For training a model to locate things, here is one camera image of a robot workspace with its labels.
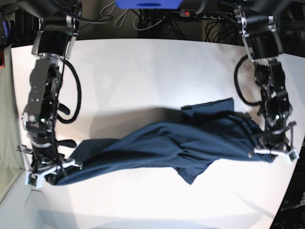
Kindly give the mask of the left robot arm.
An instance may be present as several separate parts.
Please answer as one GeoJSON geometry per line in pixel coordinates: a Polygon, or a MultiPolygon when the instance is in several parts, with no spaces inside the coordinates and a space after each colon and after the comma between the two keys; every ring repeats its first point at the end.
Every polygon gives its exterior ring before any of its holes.
{"type": "Polygon", "coordinates": [[[287,5],[287,0],[256,0],[251,5],[235,3],[234,23],[242,37],[247,54],[236,65],[239,69],[245,60],[254,64],[254,80],[260,87],[261,100],[248,102],[258,106],[264,120],[264,130],[256,128],[245,116],[231,110],[222,110],[213,116],[234,122],[238,131],[230,131],[220,142],[220,156],[232,160],[273,161],[283,156],[292,162],[299,158],[299,148],[293,145],[295,122],[288,118],[292,113],[285,73],[278,60],[283,53],[276,28],[276,16],[287,5]]]}

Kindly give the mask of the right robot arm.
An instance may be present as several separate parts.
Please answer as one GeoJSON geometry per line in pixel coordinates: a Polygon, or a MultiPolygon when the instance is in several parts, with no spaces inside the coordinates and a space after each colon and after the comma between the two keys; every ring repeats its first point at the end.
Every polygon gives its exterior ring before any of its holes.
{"type": "Polygon", "coordinates": [[[32,155],[25,183],[41,187],[46,176],[53,177],[68,167],[82,167],[81,163],[58,152],[58,146],[75,148],[76,143],[71,139],[58,141],[55,124],[58,121],[64,124],[74,122],[81,107],[80,80],[69,62],[80,22],[104,24],[110,22],[112,16],[101,15],[95,20],[83,18],[82,3],[78,0],[18,0],[16,4],[39,20],[32,48],[37,60],[30,74],[31,89],[21,117],[31,148],[20,145],[18,150],[25,156],[32,155]],[[70,114],[70,110],[59,102],[65,67],[71,69],[77,86],[76,111],[69,120],[58,116],[58,112],[70,114]]]}

